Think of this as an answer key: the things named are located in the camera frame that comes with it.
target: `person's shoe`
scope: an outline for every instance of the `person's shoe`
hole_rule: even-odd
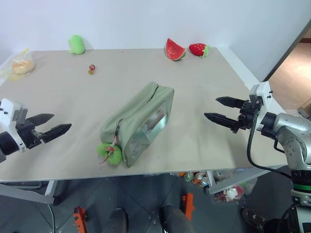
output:
[[[264,217],[260,216],[254,210],[251,210],[249,208],[242,208],[241,214],[245,222],[248,223],[248,225],[257,228],[257,230],[263,233],[263,226],[266,222],[266,219]]]

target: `green pencil case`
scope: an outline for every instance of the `green pencil case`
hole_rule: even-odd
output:
[[[173,88],[149,83],[107,120],[100,133],[102,143],[118,146],[131,167],[166,126],[173,96]]]

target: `watermelon slice toy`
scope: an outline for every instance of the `watermelon slice toy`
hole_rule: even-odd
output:
[[[186,56],[186,50],[169,38],[167,39],[164,51],[166,56],[170,58],[172,61],[177,61]]]

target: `table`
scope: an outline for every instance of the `table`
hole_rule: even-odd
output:
[[[229,49],[211,48],[204,59],[187,53],[177,62],[166,58],[161,49],[86,50],[82,55],[37,51],[34,58],[35,70],[19,81],[5,81],[0,86],[0,99],[24,103],[28,117],[55,114],[36,128],[38,131],[62,123],[72,123],[72,127],[50,143],[7,156],[0,164],[2,182],[250,167],[246,158],[249,131],[239,130],[234,135],[203,115],[216,112],[237,118],[238,109],[225,107],[215,99],[248,99],[249,88],[258,83]],[[96,66],[94,75],[88,74],[90,64]],[[131,168],[124,163],[100,166],[96,147],[101,126],[151,81],[175,89],[167,127]],[[273,101],[271,111],[282,112]],[[273,143],[256,132],[254,162],[262,166],[287,164]]]

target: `green plush toy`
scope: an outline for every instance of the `green plush toy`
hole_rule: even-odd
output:
[[[101,143],[97,147],[97,153],[105,158],[103,162],[108,160],[108,162],[113,165],[118,165],[122,160],[120,148],[116,145],[111,145],[111,143]]]
[[[79,35],[73,35],[68,40],[69,46],[70,46],[70,53],[71,54],[82,54],[84,53],[84,44],[83,39]]]

